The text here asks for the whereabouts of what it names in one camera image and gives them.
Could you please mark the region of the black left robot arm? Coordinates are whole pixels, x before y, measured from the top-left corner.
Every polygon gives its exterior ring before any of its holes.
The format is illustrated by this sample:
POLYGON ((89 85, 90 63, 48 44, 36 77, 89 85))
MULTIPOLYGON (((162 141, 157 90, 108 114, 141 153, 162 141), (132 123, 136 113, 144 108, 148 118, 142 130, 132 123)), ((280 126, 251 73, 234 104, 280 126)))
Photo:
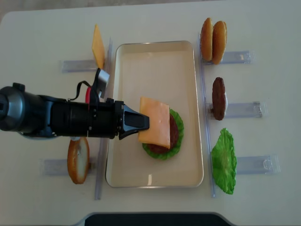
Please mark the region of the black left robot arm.
POLYGON ((14 83, 0 90, 0 129, 32 138, 119 137, 123 139, 150 127, 148 116, 122 101, 100 102, 94 90, 90 102, 79 103, 25 91, 14 83))

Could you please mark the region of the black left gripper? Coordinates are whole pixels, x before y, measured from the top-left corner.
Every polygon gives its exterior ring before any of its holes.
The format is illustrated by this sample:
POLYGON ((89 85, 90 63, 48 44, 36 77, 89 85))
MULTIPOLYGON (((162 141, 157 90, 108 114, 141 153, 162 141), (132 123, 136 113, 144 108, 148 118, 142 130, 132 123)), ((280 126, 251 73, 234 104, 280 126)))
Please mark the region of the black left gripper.
POLYGON ((119 140, 122 140, 149 127, 149 117, 132 110, 123 101, 108 98, 105 102, 89 104, 89 137, 114 139, 119 135, 119 140))

